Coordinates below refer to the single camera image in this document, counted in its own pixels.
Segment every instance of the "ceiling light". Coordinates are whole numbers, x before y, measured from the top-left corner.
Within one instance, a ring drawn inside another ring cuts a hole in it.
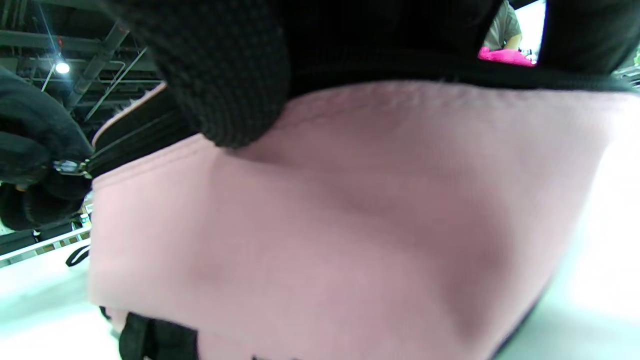
[[[69,64],[63,61],[56,64],[56,72],[58,74],[66,74],[69,72],[69,70],[70,70]]]

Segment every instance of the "ceiling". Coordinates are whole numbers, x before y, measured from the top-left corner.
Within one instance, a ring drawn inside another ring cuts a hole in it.
[[[0,65],[46,84],[88,136],[160,82],[144,45],[95,0],[0,0],[0,14]],[[60,55],[68,74],[51,71]]]

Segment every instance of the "gloved hand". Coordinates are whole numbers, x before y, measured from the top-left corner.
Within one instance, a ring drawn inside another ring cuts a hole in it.
[[[83,161],[93,149],[64,107],[0,68],[0,220],[35,229],[76,212],[91,181],[63,176],[55,160]]]

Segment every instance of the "black buckle strap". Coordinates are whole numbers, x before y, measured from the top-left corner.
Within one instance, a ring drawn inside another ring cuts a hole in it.
[[[198,360],[198,332],[134,313],[120,335],[122,360]]]

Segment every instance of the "gray shirt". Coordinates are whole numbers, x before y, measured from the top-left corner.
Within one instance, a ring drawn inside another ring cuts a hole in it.
[[[491,51],[500,50],[510,38],[521,33],[516,11],[508,0],[504,0],[489,28],[483,46],[490,48]]]

